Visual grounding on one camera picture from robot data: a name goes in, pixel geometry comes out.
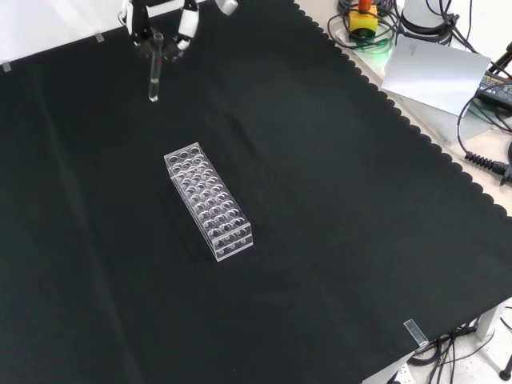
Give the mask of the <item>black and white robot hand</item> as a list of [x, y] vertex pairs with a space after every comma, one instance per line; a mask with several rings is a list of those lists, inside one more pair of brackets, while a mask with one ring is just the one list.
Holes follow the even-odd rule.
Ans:
[[[180, 8], [181, 18], [178, 30], [163, 49], [166, 58], [175, 61], [188, 49], [199, 25], [199, 5], [197, 1], [184, 1]], [[145, 1], [124, 1], [118, 13], [118, 20], [127, 29], [128, 35], [137, 48], [145, 54], [155, 47], [157, 31], [150, 25], [149, 6]]]

